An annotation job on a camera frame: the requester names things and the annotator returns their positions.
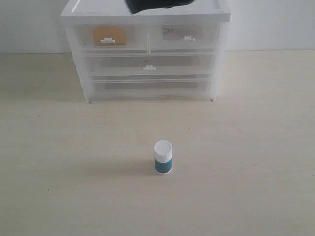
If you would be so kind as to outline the yellow sponge piece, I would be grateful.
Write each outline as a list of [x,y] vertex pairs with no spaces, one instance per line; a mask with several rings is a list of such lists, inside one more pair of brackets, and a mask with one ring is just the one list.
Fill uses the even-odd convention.
[[112,46],[127,44],[125,31],[118,26],[103,25],[93,30],[94,44],[97,46]]

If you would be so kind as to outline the white teal pill bottle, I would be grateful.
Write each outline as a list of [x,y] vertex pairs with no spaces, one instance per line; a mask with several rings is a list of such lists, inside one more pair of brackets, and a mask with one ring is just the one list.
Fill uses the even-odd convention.
[[161,175],[168,174],[173,167],[173,146],[167,140],[154,144],[154,169]]

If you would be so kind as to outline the clear middle wide drawer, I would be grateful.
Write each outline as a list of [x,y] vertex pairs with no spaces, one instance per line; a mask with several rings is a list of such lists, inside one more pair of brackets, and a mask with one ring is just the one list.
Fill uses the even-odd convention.
[[180,75],[210,73],[212,55],[84,57],[91,76]]

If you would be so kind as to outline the clear wide drawer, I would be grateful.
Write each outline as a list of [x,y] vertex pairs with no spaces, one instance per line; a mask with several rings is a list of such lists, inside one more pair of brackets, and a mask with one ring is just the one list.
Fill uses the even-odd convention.
[[91,76],[180,75],[210,73],[212,55],[84,57]]
[[89,101],[130,97],[192,97],[208,95],[206,78],[96,80],[82,83]]

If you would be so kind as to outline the white plastic drawer cabinet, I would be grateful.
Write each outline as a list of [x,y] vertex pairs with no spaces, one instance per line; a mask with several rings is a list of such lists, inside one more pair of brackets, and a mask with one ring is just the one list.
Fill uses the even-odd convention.
[[[217,95],[217,86],[220,77],[220,68],[225,51],[232,12],[224,0],[195,0],[185,6],[170,9],[160,8],[144,10],[131,14],[125,0],[71,0],[61,13],[61,20],[68,38],[73,60],[80,79],[81,88],[86,102],[94,103],[106,100],[132,100],[147,97],[110,98],[99,101],[89,101],[85,95],[83,82],[96,80],[148,80],[148,79],[179,79],[179,78],[206,78],[211,80],[208,95],[192,97],[148,97],[148,98],[183,98],[205,99],[213,101]],[[149,49],[148,31],[153,25],[190,25],[190,24],[217,24],[219,33],[215,49],[209,52],[158,52],[152,53]],[[147,50],[106,50],[104,48],[83,48],[75,30],[77,25],[142,25],[147,28]],[[121,76],[91,76],[88,73],[84,57],[124,57],[124,56],[166,56],[166,55],[212,55],[213,66],[208,74],[180,74],[180,75],[121,75]]]

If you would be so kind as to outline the clear bottom wide drawer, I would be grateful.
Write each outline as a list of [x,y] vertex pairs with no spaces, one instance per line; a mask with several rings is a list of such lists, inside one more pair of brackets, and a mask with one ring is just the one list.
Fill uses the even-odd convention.
[[208,95],[206,78],[96,80],[82,83],[89,101],[130,97],[192,97]]

